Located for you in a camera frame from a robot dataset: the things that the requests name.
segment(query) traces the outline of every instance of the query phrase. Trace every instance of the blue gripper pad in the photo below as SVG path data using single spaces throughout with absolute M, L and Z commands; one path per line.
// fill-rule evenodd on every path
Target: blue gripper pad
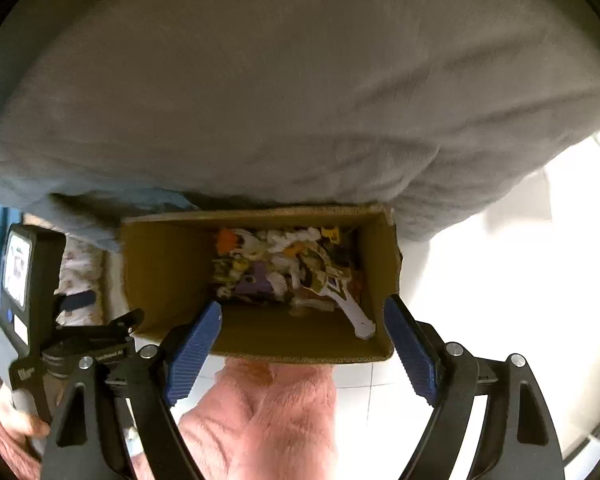
M 435 406 L 438 398 L 437 355 L 435 350 L 425 348 L 420 339 L 424 339 L 422 330 L 399 298 L 390 296 L 384 302 L 384 325 L 416 395 Z
M 164 396 L 170 406 L 189 396 L 221 326 L 222 309 L 213 301 L 193 325 L 169 366 Z

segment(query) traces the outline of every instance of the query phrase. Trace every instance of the lit display screen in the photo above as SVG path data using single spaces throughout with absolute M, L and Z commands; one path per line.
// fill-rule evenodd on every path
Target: lit display screen
M 31 243 L 11 233 L 4 264 L 4 290 L 13 298 L 21 310 L 25 307 L 27 293 L 27 274 L 31 256 Z

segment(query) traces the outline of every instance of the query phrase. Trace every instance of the metal bolt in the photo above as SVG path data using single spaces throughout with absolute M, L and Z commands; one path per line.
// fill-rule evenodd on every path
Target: metal bolt
M 518 368 L 522 368 L 524 365 L 526 365 L 526 359 L 520 354 L 513 354 L 511 356 L 511 362 Z
M 142 359 L 151 359 L 152 357 L 155 357 L 157 353 L 158 347 L 156 345 L 147 345 L 140 349 L 140 357 Z
M 91 368 L 91 365 L 93 365 L 93 357 L 90 357 L 88 355 L 85 355 L 78 362 L 78 366 L 80 367 L 81 370 L 88 370 L 89 368 Z
M 462 345 L 458 343 L 447 343 L 446 351 L 454 357 L 458 357 L 464 353 L 464 348 L 462 348 Z

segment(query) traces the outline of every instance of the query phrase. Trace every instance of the person's leg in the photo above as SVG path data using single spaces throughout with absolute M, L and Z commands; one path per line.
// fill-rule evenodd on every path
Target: person's leg
M 216 384 L 185 413 L 180 434 L 205 480 L 224 480 L 242 433 L 271 383 L 267 364 L 228 358 Z M 139 480 L 152 478 L 144 454 L 134 457 Z
M 329 480 L 336 464 L 331 366 L 272 365 L 273 383 L 242 434 L 230 480 Z

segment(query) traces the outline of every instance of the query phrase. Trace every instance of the white tile floor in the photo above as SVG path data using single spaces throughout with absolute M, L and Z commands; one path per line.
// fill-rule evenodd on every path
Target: white tile floor
M 477 356 L 523 353 L 563 450 L 600 420 L 600 135 L 487 211 L 401 249 L 400 294 L 416 319 Z M 222 363 L 207 360 L 176 416 L 198 402 Z M 431 411 L 400 361 L 338 366 L 334 380 L 338 480 L 398 478 Z M 466 478 L 485 405 L 474 403 L 454 480 Z

